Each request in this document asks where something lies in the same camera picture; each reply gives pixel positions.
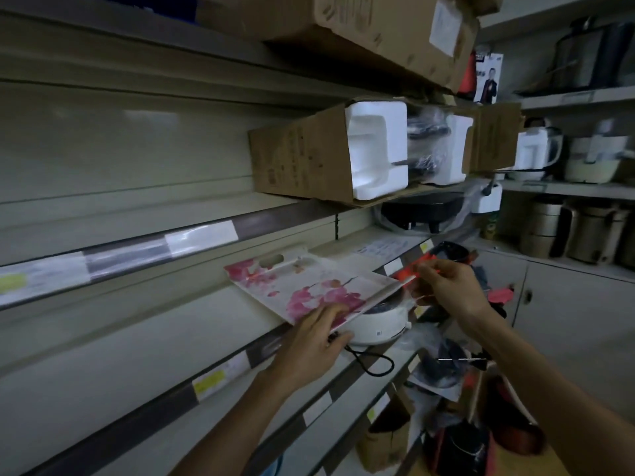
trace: pink object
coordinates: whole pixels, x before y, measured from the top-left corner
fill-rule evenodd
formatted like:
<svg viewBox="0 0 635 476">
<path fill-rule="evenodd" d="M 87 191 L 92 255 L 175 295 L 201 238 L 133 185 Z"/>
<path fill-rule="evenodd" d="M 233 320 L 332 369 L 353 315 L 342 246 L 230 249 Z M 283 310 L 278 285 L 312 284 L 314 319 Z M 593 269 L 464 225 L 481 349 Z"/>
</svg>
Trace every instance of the pink object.
<svg viewBox="0 0 635 476">
<path fill-rule="evenodd" d="M 401 288 L 398 280 L 374 272 L 351 273 L 306 249 L 280 255 L 282 262 L 273 266 L 263 267 L 266 258 L 263 264 L 249 259 L 225 271 L 234 284 L 291 324 L 323 304 L 345 304 L 349 313 L 338 317 L 335 330 Z"/>
<path fill-rule="evenodd" d="M 496 289 L 487 293 L 487 300 L 492 304 L 507 304 L 514 299 L 511 289 Z"/>
</svg>

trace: person's left hand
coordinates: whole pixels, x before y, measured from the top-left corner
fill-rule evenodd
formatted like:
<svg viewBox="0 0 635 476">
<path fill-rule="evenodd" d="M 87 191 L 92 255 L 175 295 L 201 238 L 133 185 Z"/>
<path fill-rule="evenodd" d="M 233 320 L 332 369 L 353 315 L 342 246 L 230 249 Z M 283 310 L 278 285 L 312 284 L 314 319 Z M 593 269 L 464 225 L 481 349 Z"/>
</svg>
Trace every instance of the person's left hand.
<svg viewBox="0 0 635 476">
<path fill-rule="evenodd" d="M 266 372 L 267 379 L 285 397 L 319 379 L 333 367 L 339 353 L 351 342 L 353 333 L 342 333 L 330 344 L 328 335 L 335 318 L 348 311 L 344 304 L 327 304 L 313 309 L 284 337 Z"/>
</svg>

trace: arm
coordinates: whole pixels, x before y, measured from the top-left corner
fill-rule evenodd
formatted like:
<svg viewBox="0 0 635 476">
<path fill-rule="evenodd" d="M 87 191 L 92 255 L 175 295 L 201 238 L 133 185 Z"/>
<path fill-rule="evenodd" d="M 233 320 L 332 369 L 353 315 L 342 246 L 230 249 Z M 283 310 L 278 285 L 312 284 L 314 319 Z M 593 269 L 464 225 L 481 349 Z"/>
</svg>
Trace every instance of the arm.
<svg viewBox="0 0 635 476">
<path fill-rule="evenodd" d="M 260 372 L 234 408 L 221 419 L 177 466 L 170 476 L 239 476 L 258 446 L 272 418 L 291 394 L 319 379 L 333 367 L 353 338 L 343 333 L 327 339 L 338 314 L 333 304 L 310 312 L 285 336 L 271 365 Z"/>
<path fill-rule="evenodd" d="M 419 267 L 439 303 L 492 355 L 571 476 L 635 474 L 635 428 L 567 381 L 489 306 L 474 272 Z"/>
</svg>

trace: floor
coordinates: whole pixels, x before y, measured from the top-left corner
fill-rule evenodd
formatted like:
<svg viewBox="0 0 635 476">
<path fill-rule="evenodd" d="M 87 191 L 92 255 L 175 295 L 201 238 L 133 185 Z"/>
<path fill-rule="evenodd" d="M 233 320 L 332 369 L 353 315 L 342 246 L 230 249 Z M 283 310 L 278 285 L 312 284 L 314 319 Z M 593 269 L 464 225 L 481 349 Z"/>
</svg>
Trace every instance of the floor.
<svg viewBox="0 0 635 476">
<path fill-rule="evenodd" d="M 540 456 L 518 456 L 496 447 L 496 471 L 493 476 L 568 476 L 567 470 L 554 453 L 547 448 Z M 408 476 L 431 476 L 423 458 L 419 459 Z"/>
</svg>

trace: cutting board handle hole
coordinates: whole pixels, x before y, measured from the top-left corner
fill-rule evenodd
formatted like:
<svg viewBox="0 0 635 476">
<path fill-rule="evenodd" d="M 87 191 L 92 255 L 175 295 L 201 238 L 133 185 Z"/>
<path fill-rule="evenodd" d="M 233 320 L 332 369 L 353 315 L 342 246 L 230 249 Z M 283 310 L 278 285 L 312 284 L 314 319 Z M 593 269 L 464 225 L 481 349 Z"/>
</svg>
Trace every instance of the cutting board handle hole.
<svg viewBox="0 0 635 476">
<path fill-rule="evenodd" d="M 284 256 L 282 254 L 277 254 L 261 259 L 259 265 L 263 269 L 266 269 L 267 267 L 273 267 L 274 265 L 282 264 L 282 262 L 284 262 Z"/>
</svg>

